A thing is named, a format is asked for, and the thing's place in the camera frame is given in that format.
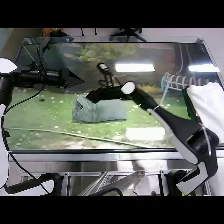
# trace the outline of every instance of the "green-gray towel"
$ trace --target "green-gray towel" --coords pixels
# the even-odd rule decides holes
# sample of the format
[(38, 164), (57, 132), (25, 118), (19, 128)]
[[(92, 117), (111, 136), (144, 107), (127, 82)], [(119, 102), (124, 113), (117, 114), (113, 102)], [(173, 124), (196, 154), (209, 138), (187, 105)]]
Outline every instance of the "green-gray towel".
[(101, 100), (94, 104), (84, 96), (78, 96), (74, 110), (72, 112), (72, 121), (78, 123), (98, 123), (104, 121), (127, 120), (127, 111), (124, 101)]

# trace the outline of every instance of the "tripod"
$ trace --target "tripod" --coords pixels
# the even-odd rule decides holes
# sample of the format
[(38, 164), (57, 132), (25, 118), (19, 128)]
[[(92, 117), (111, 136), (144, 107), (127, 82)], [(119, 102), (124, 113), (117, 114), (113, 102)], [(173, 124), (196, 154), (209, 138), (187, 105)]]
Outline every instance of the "tripod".
[(135, 38), (141, 40), (142, 42), (147, 42), (144, 38), (142, 38), (138, 34), (136, 34), (136, 32), (142, 33), (142, 28), (120, 28), (120, 30), (122, 30), (122, 29), (124, 31), (110, 35), (110, 41), (112, 41), (113, 37), (115, 37), (115, 36), (127, 36), (126, 42), (128, 42), (130, 37), (132, 36), (132, 37), (135, 37)]

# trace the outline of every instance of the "white circle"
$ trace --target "white circle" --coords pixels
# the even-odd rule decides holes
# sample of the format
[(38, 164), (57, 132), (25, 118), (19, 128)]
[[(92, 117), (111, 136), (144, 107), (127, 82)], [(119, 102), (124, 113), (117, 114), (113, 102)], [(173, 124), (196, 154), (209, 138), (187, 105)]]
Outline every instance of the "white circle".
[(135, 90), (135, 84), (133, 82), (127, 82), (124, 84), (124, 86), (121, 88), (121, 91), (124, 94), (130, 94)]

